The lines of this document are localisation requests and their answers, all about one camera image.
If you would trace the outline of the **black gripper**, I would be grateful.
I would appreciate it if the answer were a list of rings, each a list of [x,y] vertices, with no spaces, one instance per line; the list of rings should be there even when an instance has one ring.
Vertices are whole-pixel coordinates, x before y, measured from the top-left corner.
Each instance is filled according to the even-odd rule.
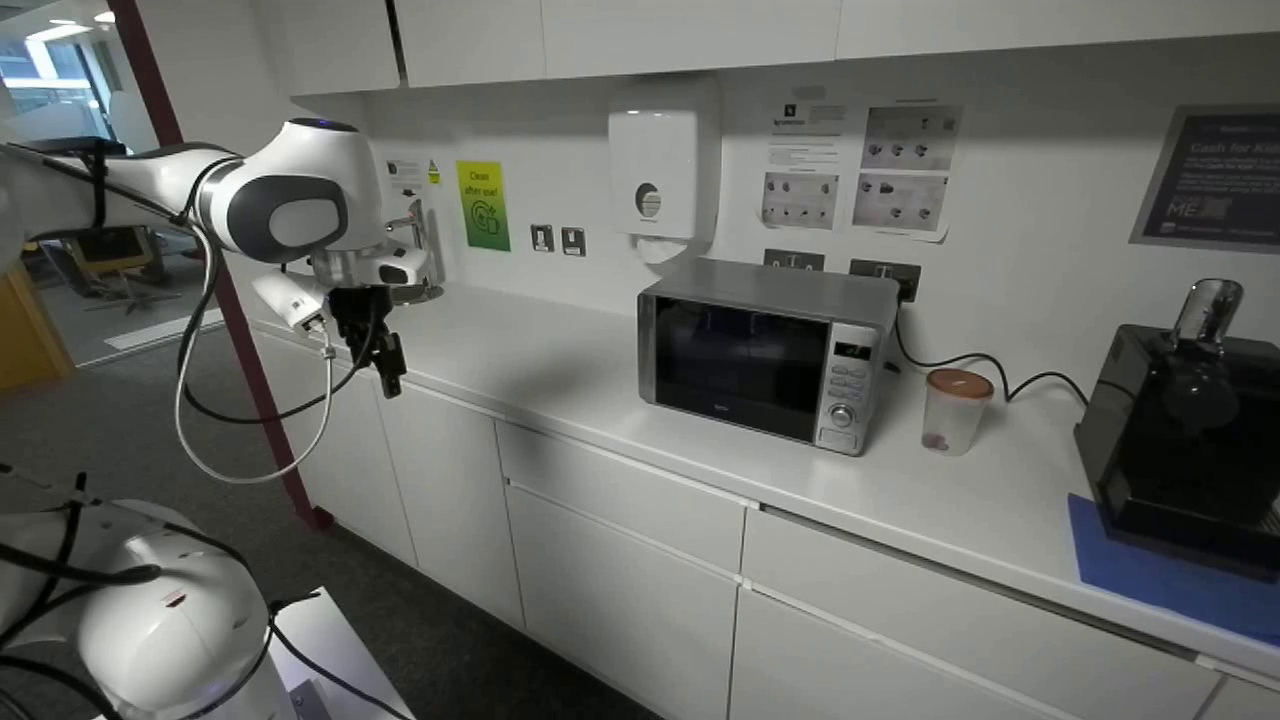
[[[357,364],[372,364],[378,391],[398,394],[405,342],[389,332],[390,297],[382,287],[330,287],[327,310]]]

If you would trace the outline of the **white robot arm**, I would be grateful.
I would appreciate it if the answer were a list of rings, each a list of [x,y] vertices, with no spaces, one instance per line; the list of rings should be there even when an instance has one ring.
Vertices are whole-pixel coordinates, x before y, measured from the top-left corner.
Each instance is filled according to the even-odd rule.
[[[11,240],[174,218],[259,264],[375,249],[375,159],[346,125],[288,120],[259,152],[180,144],[147,157],[9,144]],[[180,513],[67,498],[5,519],[5,671],[85,696],[99,720],[288,720],[267,667],[273,610],[247,562]]]

